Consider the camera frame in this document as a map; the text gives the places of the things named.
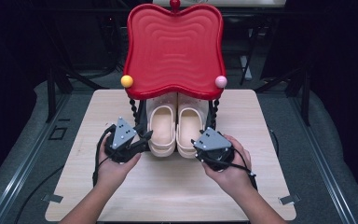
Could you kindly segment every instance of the human hand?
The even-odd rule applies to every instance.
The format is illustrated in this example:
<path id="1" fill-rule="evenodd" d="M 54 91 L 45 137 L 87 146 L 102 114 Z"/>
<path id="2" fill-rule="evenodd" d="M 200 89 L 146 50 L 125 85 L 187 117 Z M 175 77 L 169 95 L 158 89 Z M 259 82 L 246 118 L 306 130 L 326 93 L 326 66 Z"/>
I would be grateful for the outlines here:
<path id="1" fill-rule="evenodd" d="M 101 143 L 99 163 L 101 164 L 98 169 L 98 181 L 96 184 L 97 188 L 104 188 L 112 190 L 112 194 L 120 187 L 124 182 L 129 171 L 136 165 L 138 160 L 141 158 L 141 153 L 137 153 L 132 159 L 126 163 L 117 163 L 107 159 L 105 153 L 105 143 L 107 137 L 111 133 L 108 133 Z"/>
<path id="2" fill-rule="evenodd" d="M 249 151 L 245 150 L 242 144 L 230 135 L 224 134 L 225 138 L 231 142 L 237 150 L 235 151 L 235 157 L 232 163 L 244 166 L 240 153 L 249 170 L 252 170 L 251 164 L 251 155 Z M 239 197 L 240 194 L 243 194 L 245 191 L 255 190 L 252 186 L 251 180 L 248 177 L 248 174 L 239 168 L 229 166 L 226 170 L 222 172 L 216 172 L 212 170 L 205 162 L 202 163 L 203 168 L 205 169 L 205 174 L 214 180 L 220 188 L 227 193 L 232 198 Z"/>

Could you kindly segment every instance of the black curtain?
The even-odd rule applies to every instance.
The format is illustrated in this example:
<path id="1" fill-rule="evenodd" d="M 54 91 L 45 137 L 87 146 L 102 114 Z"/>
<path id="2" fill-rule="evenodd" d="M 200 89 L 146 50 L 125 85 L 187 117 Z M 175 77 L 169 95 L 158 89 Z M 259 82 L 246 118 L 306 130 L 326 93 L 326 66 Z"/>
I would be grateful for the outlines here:
<path id="1" fill-rule="evenodd" d="M 320 14 L 326 11 L 330 4 L 331 2 L 324 0 L 286 1 L 286 16 L 278 17 L 277 28 L 260 78 L 281 77 L 301 65 L 307 52 L 311 50 L 310 44 L 315 34 L 325 23 Z"/>
<path id="2" fill-rule="evenodd" d="M 335 122 L 344 161 L 358 182 L 358 2 L 331 30 L 311 78 L 311 89 Z"/>
<path id="3" fill-rule="evenodd" d="M 32 115 L 51 55 L 38 20 L 17 1 L 0 0 L 0 166 Z"/>

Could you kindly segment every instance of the shoe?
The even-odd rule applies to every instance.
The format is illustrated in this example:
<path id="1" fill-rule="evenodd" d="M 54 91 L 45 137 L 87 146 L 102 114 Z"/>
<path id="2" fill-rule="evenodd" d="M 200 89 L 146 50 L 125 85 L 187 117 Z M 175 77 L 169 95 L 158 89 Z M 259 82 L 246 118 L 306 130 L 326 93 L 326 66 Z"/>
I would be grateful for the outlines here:
<path id="1" fill-rule="evenodd" d="M 146 100 L 147 131 L 153 130 L 148 141 L 157 157 L 168 157 L 175 150 L 177 92 Z"/>
<path id="2" fill-rule="evenodd" d="M 179 154 L 188 159 L 195 158 L 197 150 L 191 139 L 200 138 L 200 130 L 205 129 L 209 103 L 178 93 L 178 124 L 176 128 L 176 145 Z"/>

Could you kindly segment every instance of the yellow ball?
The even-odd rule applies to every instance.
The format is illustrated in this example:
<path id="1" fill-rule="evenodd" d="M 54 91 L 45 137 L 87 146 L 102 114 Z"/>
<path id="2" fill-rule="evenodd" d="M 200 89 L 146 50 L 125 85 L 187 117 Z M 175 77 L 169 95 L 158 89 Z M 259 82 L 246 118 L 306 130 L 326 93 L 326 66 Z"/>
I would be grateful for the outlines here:
<path id="1" fill-rule="evenodd" d="M 130 86 L 132 86 L 132 84 L 133 84 L 133 79 L 131 76 L 125 75 L 121 78 L 121 85 L 124 88 L 129 88 Z"/>

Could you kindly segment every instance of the wire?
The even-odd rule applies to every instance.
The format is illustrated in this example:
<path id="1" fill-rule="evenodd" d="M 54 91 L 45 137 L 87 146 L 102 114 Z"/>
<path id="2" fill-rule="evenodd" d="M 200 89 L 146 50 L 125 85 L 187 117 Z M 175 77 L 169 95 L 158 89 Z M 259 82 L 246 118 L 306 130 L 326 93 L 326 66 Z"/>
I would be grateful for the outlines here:
<path id="1" fill-rule="evenodd" d="M 104 161 L 106 161 L 107 159 L 109 159 L 109 157 L 106 157 L 103 161 L 100 162 L 100 164 L 98 164 L 98 170 L 100 169 L 101 165 L 103 164 Z"/>
<path id="2" fill-rule="evenodd" d="M 18 223 L 21 213 L 25 208 L 25 205 L 28 203 L 28 201 L 30 201 L 30 199 L 32 198 L 32 196 L 36 193 L 36 191 L 43 185 L 46 183 L 46 181 L 48 181 L 52 176 L 54 176 L 55 174 L 57 174 L 64 165 L 60 166 L 57 170 L 55 170 L 53 173 L 51 173 L 48 177 L 46 177 L 32 192 L 30 195 L 28 195 L 27 199 L 25 200 L 25 202 L 22 204 L 19 213 L 16 216 L 16 220 L 14 221 L 14 223 Z"/>
<path id="3" fill-rule="evenodd" d="M 208 157 L 205 157 L 205 158 L 202 158 L 202 159 L 205 160 L 205 161 L 211 162 L 211 163 L 215 163 L 215 164 L 220 164 L 220 165 L 224 165 L 224 166 L 232 166 L 232 167 L 235 167 L 235 168 L 238 168 L 238 169 L 246 171 L 246 173 L 248 175 L 255 176 L 255 173 L 253 173 L 251 170 L 248 169 L 248 166 L 246 165 L 246 162 L 245 162 L 245 158 L 240 154 L 240 152 L 236 148 L 233 148 L 233 149 L 240 155 L 244 166 L 241 166 L 241 165 L 238 165 L 238 164 L 235 164 L 235 163 L 232 163 L 232 162 L 216 161 L 216 160 L 212 160 L 212 159 L 210 159 Z"/>
<path id="4" fill-rule="evenodd" d="M 279 142 L 278 142 L 278 138 L 277 135 L 275 134 L 275 132 L 267 125 L 269 132 L 271 133 L 272 137 L 275 140 L 275 152 L 277 153 L 277 157 L 279 157 Z"/>

